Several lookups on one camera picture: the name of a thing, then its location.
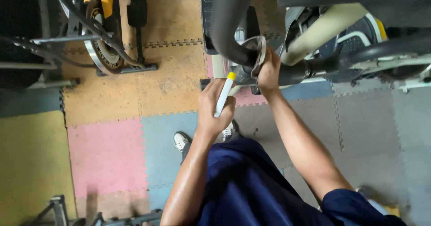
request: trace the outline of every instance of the person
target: person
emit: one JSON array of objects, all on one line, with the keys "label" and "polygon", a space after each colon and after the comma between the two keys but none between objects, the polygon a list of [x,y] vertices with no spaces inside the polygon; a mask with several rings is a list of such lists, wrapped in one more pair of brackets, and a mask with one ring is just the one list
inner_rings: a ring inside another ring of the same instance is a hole
[{"label": "person", "polygon": [[[213,116],[224,79],[212,80],[198,98],[193,141],[175,133],[184,161],[161,225],[405,225],[378,212],[340,173],[328,150],[290,107],[278,88],[280,58],[267,49],[258,87],[271,107],[292,163],[321,211],[305,203],[262,146],[241,136],[232,122],[235,98]],[[214,144],[223,132],[224,142]]]}]

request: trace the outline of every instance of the gym floor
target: gym floor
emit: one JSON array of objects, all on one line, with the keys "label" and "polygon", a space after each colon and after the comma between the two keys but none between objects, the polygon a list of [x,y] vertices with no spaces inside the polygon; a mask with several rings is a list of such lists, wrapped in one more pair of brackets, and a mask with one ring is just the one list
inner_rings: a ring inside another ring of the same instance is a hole
[{"label": "gym floor", "polygon": [[[122,33],[134,55],[134,30],[124,14],[128,1],[120,0]],[[200,0],[147,2],[144,56],[160,64],[158,71],[100,78],[94,70],[65,64],[64,78],[82,80],[72,90],[1,94],[0,137],[8,146],[0,146],[0,155],[10,156],[0,156],[0,167],[11,169],[0,170],[0,176],[14,179],[0,185],[0,210],[14,217],[0,219],[0,224],[18,225],[55,194],[66,196],[70,217],[101,211],[105,219],[122,218],[163,208],[181,161],[173,133],[193,137],[199,79],[212,78],[213,72],[203,50]],[[283,33],[284,10],[274,0],[252,4],[262,33]],[[69,43],[64,53],[91,62],[81,43]],[[355,87],[324,81],[282,92],[354,187],[368,185],[377,201],[399,205],[408,224],[431,223],[431,120],[426,109],[431,89],[404,94],[371,79]],[[240,133],[259,141],[299,195],[317,207],[284,150],[265,99],[247,88],[236,97]],[[29,178],[31,183],[23,183]],[[23,211],[29,199],[32,209]]]}]

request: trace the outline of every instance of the white sneaker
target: white sneaker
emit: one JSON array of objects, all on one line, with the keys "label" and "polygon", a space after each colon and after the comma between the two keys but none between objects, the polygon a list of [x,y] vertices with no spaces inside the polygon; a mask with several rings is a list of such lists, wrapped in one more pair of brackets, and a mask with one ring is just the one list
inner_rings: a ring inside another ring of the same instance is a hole
[{"label": "white sneaker", "polygon": [[187,135],[183,132],[177,131],[174,134],[174,145],[180,152],[183,151],[184,146],[188,143],[190,143],[190,141],[188,140]]},{"label": "white sneaker", "polygon": [[236,131],[235,124],[234,124],[234,121],[232,120],[229,123],[229,126],[225,130],[222,131],[222,133],[223,133],[223,142],[226,141],[226,139],[228,137],[232,136],[235,133],[235,131]]}]

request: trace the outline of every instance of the yellow bottle cap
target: yellow bottle cap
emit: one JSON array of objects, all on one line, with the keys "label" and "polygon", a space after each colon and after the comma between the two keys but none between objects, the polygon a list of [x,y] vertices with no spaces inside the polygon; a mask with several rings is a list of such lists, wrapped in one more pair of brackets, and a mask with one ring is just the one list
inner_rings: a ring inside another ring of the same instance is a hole
[{"label": "yellow bottle cap", "polygon": [[231,80],[235,81],[235,73],[230,72],[228,74],[228,79],[231,79]]}]

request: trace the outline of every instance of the man's arm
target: man's arm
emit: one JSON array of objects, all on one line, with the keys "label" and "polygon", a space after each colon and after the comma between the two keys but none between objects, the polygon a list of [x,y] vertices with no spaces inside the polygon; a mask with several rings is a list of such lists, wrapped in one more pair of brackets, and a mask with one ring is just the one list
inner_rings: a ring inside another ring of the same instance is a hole
[{"label": "man's arm", "polygon": [[290,107],[278,89],[280,58],[270,49],[259,73],[258,86],[267,99],[292,163],[309,185],[319,203],[326,193],[352,186],[340,173],[331,154]]},{"label": "man's arm", "polygon": [[214,117],[224,82],[225,79],[211,81],[199,96],[197,129],[166,201],[160,225],[189,225],[198,216],[205,191],[209,149],[234,117],[233,96],[228,97],[220,116]]}]

